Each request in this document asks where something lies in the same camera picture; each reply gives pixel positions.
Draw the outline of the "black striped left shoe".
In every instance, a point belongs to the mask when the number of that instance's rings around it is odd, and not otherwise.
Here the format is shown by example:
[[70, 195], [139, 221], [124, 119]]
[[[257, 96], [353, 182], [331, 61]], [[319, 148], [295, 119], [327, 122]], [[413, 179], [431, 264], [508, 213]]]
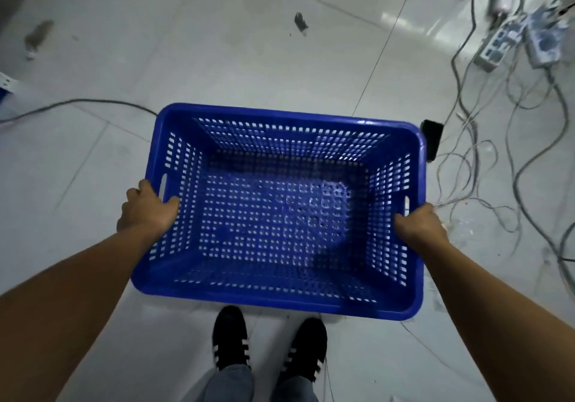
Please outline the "black striped left shoe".
[[232, 365], [251, 367], [247, 327], [239, 307], [227, 305], [219, 312], [212, 331], [212, 351], [218, 371]]

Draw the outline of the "blue perforated plastic basket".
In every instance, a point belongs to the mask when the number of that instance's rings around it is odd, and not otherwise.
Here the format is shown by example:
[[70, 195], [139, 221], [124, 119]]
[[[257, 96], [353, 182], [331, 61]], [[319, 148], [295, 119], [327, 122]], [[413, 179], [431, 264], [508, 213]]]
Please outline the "blue perforated plastic basket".
[[179, 210], [131, 281], [154, 296], [410, 319], [424, 266], [393, 218], [426, 201], [426, 160], [408, 122], [168, 105], [145, 178]]

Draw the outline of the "grey jeans right leg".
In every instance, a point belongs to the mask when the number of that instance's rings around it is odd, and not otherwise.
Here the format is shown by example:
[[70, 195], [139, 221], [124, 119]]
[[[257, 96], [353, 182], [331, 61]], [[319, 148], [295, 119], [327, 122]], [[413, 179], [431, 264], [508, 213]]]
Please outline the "grey jeans right leg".
[[270, 402], [319, 402], [312, 382], [303, 376], [279, 380], [271, 393]]

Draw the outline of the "black rectangular device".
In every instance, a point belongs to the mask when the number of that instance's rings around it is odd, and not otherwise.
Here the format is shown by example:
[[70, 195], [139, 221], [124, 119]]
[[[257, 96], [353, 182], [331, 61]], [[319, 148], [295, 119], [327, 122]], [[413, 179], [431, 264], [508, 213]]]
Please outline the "black rectangular device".
[[421, 133], [426, 141], [426, 162], [435, 161], [441, 144], [444, 124], [432, 120], [423, 120], [420, 125]]

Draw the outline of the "person's right hand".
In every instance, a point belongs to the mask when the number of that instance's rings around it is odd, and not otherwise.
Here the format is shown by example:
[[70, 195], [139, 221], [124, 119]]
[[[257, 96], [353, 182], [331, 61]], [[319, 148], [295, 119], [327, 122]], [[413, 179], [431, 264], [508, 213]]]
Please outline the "person's right hand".
[[447, 232], [443, 227], [433, 204], [426, 202], [413, 212], [418, 213], [417, 231], [396, 231], [396, 235], [407, 244], [407, 246], [418, 254], [437, 250], [441, 246], [449, 245]]

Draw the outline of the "white power strip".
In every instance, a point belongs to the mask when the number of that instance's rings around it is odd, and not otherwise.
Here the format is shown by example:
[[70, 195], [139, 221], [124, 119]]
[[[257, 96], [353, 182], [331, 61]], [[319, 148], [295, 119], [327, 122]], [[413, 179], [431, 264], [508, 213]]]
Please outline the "white power strip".
[[562, 57], [562, 40], [569, 23], [561, 19], [561, 0], [547, 0], [528, 14], [524, 41], [533, 69], [545, 69], [557, 64]]
[[504, 20], [485, 40], [473, 63], [485, 72], [498, 68], [507, 53], [521, 42], [527, 17], [527, 14], [519, 14]]

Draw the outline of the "black striped shoe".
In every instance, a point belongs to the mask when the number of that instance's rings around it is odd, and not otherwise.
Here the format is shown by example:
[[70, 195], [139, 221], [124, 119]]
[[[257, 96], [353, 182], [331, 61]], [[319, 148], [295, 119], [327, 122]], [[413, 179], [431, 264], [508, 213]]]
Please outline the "black striped shoe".
[[298, 328], [283, 362], [277, 385], [293, 377], [315, 383], [326, 362], [327, 330], [320, 318], [307, 318]]
[[219, 312], [212, 331], [212, 351], [218, 371], [232, 365], [251, 367], [247, 327], [239, 307], [227, 305]]

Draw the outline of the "grey jeans leg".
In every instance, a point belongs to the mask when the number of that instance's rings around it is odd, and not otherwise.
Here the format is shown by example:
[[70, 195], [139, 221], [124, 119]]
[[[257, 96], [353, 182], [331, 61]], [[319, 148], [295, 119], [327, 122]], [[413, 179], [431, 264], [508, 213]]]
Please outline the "grey jeans leg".
[[252, 402], [254, 388], [249, 366], [229, 365], [212, 375], [196, 402]]
[[312, 382], [303, 376], [279, 380], [271, 393], [270, 402], [319, 402]]

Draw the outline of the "person's right forearm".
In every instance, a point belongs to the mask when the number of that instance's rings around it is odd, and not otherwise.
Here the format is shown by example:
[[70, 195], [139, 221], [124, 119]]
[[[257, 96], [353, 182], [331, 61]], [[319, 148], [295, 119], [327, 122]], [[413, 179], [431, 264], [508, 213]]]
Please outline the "person's right forearm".
[[447, 239], [410, 240], [497, 402], [575, 402], [575, 328]]

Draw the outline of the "black striped right shoe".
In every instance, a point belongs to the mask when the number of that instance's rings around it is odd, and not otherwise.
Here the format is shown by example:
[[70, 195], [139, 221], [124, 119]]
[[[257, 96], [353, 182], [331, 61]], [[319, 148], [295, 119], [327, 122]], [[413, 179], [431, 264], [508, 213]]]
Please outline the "black striped right shoe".
[[293, 377], [315, 383], [326, 362], [327, 330], [320, 318], [307, 318], [298, 328], [283, 362], [277, 385]]

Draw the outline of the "grey jeans left leg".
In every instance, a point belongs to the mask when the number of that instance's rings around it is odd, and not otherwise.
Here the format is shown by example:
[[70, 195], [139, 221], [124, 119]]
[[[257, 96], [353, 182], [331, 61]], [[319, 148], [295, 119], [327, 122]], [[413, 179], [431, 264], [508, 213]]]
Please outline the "grey jeans left leg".
[[252, 402], [254, 388], [249, 366], [229, 365], [212, 375], [196, 402]]

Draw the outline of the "white blue shelf corner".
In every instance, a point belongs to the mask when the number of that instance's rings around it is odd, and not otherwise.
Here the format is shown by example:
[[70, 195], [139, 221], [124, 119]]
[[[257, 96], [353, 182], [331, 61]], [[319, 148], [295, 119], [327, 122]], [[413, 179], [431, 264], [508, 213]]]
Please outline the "white blue shelf corner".
[[18, 80], [0, 72], [0, 104], [15, 92]]

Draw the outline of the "person's left hand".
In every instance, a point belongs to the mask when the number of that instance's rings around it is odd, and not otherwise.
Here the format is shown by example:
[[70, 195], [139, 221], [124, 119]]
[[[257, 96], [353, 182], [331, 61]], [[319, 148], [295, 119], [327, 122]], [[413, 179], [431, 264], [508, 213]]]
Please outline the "person's left hand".
[[150, 181], [140, 180], [137, 188], [130, 188], [126, 192], [126, 202], [121, 206], [116, 231], [134, 230], [150, 244], [156, 242], [169, 231], [178, 215], [178, 212], [161, 212], [160, 200]]

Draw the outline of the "person's left forearm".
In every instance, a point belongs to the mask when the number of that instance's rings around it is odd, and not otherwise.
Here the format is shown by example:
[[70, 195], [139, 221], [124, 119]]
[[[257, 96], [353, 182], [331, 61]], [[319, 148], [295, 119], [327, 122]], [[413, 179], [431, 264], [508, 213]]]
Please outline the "person's left forearm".
[[0, 296], [0, 402], [54, 402], [162, 235], [128, 227]]

